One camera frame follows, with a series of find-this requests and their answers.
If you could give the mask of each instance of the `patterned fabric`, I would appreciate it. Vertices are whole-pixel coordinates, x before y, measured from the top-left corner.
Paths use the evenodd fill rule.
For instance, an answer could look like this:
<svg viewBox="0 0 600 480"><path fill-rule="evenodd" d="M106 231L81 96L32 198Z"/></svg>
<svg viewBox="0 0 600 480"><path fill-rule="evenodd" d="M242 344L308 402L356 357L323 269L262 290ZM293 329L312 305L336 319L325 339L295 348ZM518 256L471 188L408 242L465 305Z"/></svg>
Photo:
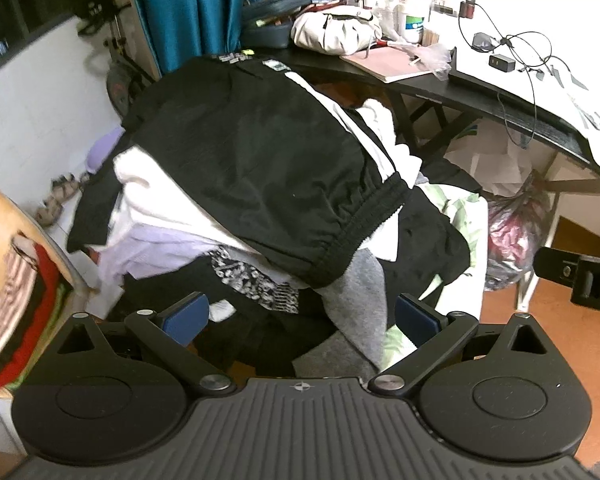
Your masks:
<svg viewBox="0 0 600 480"><path fill-rule="evenodd" d="M36 260L27 254L27 243L30 240L15 237L5 256L7 272L0 290L0 352L20 322L36 282Z"/></svg>
<svg viewBox="0 0 600 480"><path fill-rule="evenodd" d="M256 267L230 259L224 248L209 252L209 256L213 270L224 285L267 310L298 313L299 293L287 283L278 285Z"/></svg>

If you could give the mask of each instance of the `plastic bag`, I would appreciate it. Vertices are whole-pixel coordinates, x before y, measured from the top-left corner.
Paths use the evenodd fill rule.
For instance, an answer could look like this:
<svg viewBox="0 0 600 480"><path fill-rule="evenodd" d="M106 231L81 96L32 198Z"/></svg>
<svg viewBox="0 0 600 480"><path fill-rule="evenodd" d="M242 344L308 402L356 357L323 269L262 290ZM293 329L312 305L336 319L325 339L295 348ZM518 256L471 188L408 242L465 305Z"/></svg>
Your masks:
<svg viewBox="0 0 600 480"><path fill-rule="evenodd" d="M440 81L446 81L449 78L451 54L442 43L434 43L429 46L404 44L400 45L400 50L411 57L419 57L427 70L433 72L433 75Z"/></svg>
<svg viewBox="0 0 600 480"><path fill-rule="evenodd" d="M490 195L488 202L488 261L484 290L499 290L518 282L531 270L533 257L544 244L550 200L534 171L512 197Z"/></svg>

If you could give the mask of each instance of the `metal screw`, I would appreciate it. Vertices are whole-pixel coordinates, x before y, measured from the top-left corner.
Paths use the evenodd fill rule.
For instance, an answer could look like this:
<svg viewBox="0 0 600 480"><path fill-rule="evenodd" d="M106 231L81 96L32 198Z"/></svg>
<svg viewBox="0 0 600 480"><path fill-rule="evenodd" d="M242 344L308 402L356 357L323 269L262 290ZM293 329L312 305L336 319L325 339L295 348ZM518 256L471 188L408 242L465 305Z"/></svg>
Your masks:
<svg viewBox="0 0 600 480"><path fill-rule="evenodd" d="M404 388L404 379L397 375L381 375L379 377L374 378L373 384L381 390L386 390L388 392L393 392L395 390L399 390L400 388Z"/></svg>
<svg viewBox="0 0 600 480"><path fill-rule="evenodd" d="M225 390L231 386L231 380L226 375L205 375L202 379L200 379L200 386L206 388L207 390L219 392L220 390Z"/></svg>

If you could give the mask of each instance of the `power adapter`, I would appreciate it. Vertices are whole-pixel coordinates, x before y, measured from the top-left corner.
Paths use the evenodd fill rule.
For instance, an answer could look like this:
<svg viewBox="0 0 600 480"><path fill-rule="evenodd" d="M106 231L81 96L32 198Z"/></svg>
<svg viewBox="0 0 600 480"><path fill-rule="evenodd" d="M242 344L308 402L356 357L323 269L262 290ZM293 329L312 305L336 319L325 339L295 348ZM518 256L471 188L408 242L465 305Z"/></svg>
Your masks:
<svg viewBox="0 0 600 480"><path fill-rule="evenodd" d="M502 56L502 54L491 54L488 64L502 72L513 72L515 70L515 59Z"/></svg>

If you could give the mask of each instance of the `white bag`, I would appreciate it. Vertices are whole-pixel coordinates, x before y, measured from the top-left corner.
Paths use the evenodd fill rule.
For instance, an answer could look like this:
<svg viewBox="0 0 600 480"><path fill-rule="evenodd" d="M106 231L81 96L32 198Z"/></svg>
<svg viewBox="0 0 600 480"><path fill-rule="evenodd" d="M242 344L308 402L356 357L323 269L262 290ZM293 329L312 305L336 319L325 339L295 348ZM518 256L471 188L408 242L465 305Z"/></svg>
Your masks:
<svg viewBox="0 0 600 480"><path fill-rule="evenodd" d="M333 56L349 56L382 37L380 21L370 10L337 6L305 12L291 29L297 46Z"/></svg>

